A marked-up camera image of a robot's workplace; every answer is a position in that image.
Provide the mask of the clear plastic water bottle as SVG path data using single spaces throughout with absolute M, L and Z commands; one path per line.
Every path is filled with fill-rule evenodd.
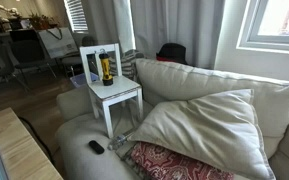
M 123 134 L 120 134 L 114 137 L 111 142 L 108 144 L 107 148 L 109 150 L 117 150 L 121 146 L 129 142 L 128 138 L 133 134 L 133 131 L 127 131 Z

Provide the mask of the small white wooden chair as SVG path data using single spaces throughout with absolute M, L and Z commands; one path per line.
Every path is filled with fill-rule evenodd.
M 107 52 L 115 53 L 117 75 L 113 76 L 113 84 L 105 86 L 103 84 L 104 71 L 102 70 L 99 55 Z M 96 64 L 98 68 L 99 79 L 93 81 L 90 75 L 90 69 L 88 65 L 87 56 L 94 54 L 96 57 Z M 83 69 L 87 81 L 87 86 L 90 94 L 91 104 L 96 118 L 102 115 L 109 138 L 113 137 L 113 127 L 111 123 L 111 116 L 109 107 L 111 105 L 131 99 L 137 103 L 138 119 L 143 119 L 143 100 L 142 100 L 142 88 L 141 86 L 122 75 L 120 50 L 119 45 L 107 44 L 97 46 L 81 46 L 80 57 L 83 63 Z

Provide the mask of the black office chair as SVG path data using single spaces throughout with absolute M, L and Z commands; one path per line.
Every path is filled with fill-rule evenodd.
M 35 30 L 15 30 L 10 32 L 10 36 L 12 39 L 10 44 L 11 51 L 15 59 L 18 61 L 15 68 L 21 72 L 25 83 L 27 83 L 27 79 L 23 70 L 33 67 L 40 68 L 43 65 L 46 65 L 52 75 L 56 77 L 55 72 L 50 66 L 51 59 L 45 57 Z

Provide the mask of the grey white patterned blanket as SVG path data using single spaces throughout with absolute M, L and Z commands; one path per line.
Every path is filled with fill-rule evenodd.
M 122 75 L 133 80 L 136 75 L 135 61 L 138 58 L 144 58 L 144 54 L 136 49 L 128 50 L 122 54 L 121 57 L 121 68 Z M 110 73 L 113 76 L 117 75 L 116 60 L 113 58 L 109 59 L 110 63 Z

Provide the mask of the black hat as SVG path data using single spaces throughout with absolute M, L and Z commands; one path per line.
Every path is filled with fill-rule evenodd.
M 166 43 L 156 54 L 156 59 L 159 61 L 177 62 L 187 65 L 185 56 L 186 48 L 184 46 L 177 43 Z

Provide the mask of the grey curtain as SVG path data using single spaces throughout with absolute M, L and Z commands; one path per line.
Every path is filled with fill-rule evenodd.
M 153 58 L 166 43 L 186 48 L 186 62 L 212 69 L 225 0 L 81 0 L 98 44 L 117 43 Z

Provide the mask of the blue plastic bin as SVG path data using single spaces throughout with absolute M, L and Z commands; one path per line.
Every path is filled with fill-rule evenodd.
M 98 79 L 98 76 L 96 74 L 94 74 L 94 73 L 90 73 L 90 77 L 91 77 L 92 81 L 96 81 Z M 70 81 L 71 81 L 71 83 L 73 84 L 73 86 L 75 88 L 79 88 L 80 86 L 82 86 L 82 85 L 87 83 L 86 76 L 85 76 L 84 73 L 72 76 L 70 78 Z

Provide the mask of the red patterned cushion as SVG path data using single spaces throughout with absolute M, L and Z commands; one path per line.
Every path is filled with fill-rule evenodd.
M 137 142 L 131 159 L 153 180 L 233 180 L 233 174 L 164 147 Z

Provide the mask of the black remote control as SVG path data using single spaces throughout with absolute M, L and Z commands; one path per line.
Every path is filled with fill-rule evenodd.
M 103 154 L 104 148 L 97 143 L 95 140 L 91 140 L 88 145 L 97 153 L 97 154 Z

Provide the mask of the large beige pillow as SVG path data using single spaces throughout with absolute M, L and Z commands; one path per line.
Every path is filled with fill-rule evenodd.
M 129 137 L 250 180 L 275 180 L 253 107 L 252 89 L 161 102 Z

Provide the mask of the white paper shopping bag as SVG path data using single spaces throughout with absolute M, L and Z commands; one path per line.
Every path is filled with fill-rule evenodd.
M 67 27 L 41 30 L 38 34 L 51 58 L 78 51 L 71 31 Z

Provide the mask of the window blind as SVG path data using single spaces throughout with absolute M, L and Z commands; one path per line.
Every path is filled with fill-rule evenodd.
M 66 12 L 73 32 L 88 30 L 81 0 L 64 0 Z

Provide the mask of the potted plant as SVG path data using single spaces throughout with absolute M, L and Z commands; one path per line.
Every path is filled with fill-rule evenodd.
M 30 15 L 30 23 L 35 30 L 46 30 L 58 26 L 58 23 L 52 17 L 38 15 L 37 13 Z

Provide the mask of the light wooden table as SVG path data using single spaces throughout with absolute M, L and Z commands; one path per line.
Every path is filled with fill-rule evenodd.
M 0 111 L 0 155 L 10 180 L 64 180 L 11 108 Z

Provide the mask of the white window frame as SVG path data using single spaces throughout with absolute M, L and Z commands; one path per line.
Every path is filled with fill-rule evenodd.
M 236 47 L 289 54 L 289 0 L 247 0 Z

